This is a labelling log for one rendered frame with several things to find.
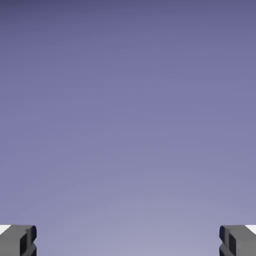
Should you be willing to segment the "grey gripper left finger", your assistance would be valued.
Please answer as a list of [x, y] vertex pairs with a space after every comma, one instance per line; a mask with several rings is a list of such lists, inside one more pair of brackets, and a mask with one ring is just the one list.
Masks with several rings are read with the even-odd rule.
[[35, 225], [0, 224], [0, 256], [37, 256]]

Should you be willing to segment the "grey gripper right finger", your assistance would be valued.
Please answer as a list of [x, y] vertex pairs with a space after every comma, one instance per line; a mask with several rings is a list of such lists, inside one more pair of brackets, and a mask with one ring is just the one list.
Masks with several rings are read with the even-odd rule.
[[256, 225], [221, 225], [219, 256], [256, 256]]

